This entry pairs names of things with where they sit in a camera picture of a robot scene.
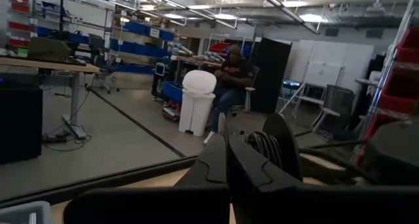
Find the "metal frame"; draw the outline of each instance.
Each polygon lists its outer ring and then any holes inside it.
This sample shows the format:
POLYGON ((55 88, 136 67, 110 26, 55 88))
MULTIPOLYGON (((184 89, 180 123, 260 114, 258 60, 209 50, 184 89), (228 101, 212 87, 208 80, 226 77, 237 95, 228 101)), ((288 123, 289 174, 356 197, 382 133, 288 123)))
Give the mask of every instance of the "metal frame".
MULTIPOLYGON (((395 68, 395 66, 397 65, 396 61, 395 61, 395 57, 397 55, 397 45, 400 43, 400 41, 402 40, 406 30, 408 30, 413 14, 414 14, 414 5, 415 0, 410 0, 405 14, 403 16, 403 19, 400 23, 399 26, 399 30, 395 36, 394 42, 392 43, 392 45, 390 46, 390 50, 387 53, 387 58, 386 61, 384 62, 384 67, 382 70, 382 75, 380 78, 380 81, 378 82, 378 85, 376 87, 375 93, 374 93, 374 97, 373 100, 371 101, 371 104, 369 106, 369 110, 367 112, 367 117, 365 119, 365 123, 361 129, 361 134, 360 134, 360 138, 363 138, 365 136, 365 133, 368 131, 368 129, 371 127, 371 123, 375 117, 375 115, 377 113, 382 113, 382 114, 387 114, 387 115, 391 115, 392 117, 396 117, 399 119, 404 120, 404 118, 402 118, 400 113, 397 112, 390 112, 390 111, 384 111, 384 110, 380 110, 378 108, 378 103, 380 102, 380 98, 381 98, 381 93, 382 93, 382 89, 385 86, 385 84, 387 83, 387 80, 389 78, 389 76, 391 75, 391 72, 393 71, 393 69, 395 68)), ((356 158, 358 156, 360 156, 360 154, 363 151, 363 146, 357 146, 355 148, 355 151, 352 155, 352 162, 355 162, 356 158)))

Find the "wooden table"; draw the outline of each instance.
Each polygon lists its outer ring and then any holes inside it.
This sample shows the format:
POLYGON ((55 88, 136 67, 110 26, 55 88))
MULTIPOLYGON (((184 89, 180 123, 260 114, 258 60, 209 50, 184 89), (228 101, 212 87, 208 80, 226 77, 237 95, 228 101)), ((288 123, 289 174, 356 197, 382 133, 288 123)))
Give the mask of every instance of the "wooden table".
POLYGON ((71 78, 71 109, 69 115, 63 115, 62 118, 65 122, 65 125, 70 132, 79 139, 85 139, 87 133, 84 131, 83 127, 77 123, 77 111, 80 108, 79 105, 79 81, 81 73, 99 73, 100 70, 98 67, 92 64, 86 64, 85 66, 70 64, 66 62, 62 63, 52 63, 42 60, 28 60, 26 58, 17 58, 17 57, 0 57, 0 65, 7 65, 13 67, 32 67, 32 68, 43 68, 50 70, 61 70, 72 72, 71 78))

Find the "black computer tower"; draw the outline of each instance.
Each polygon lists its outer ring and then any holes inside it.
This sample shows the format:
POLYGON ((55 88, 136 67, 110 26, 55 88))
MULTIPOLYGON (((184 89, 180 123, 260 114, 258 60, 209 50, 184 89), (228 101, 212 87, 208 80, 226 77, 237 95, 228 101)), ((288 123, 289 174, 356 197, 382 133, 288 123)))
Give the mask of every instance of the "black computer tower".
POLYGON ((0 82, 0 164, 41 155, 42 120, 38 86, 0 82))

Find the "blue bin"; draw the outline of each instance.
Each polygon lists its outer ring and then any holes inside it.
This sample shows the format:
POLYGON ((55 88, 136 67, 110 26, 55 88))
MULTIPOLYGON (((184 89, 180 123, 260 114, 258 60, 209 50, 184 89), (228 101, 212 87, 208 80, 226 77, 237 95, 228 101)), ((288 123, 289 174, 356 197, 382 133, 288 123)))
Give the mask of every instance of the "blue bin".
POLYGON ((182 104, 182 89, 182 84, 166 81, 163 83, 162 93, 173 102, 182 104))

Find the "electronic equipment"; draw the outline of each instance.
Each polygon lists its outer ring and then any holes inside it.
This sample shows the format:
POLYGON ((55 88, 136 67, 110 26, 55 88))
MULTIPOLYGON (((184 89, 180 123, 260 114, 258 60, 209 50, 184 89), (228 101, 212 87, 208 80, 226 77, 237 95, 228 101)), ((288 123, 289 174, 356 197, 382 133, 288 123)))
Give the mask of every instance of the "electronic equipment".
POLYGON ((32 37, 27 57, 34 60, 68 62, 70 48, 65 42, 44 37, 32 37))
POLYGON ((174 187, 85 193, 65 207, 64 223, 228 224, 226 157, 224 139, 214 137, 174 187))
POLYGON ((0 164, 41 155, 43 91, 33 84, 3 81, 0 99, 0 164))

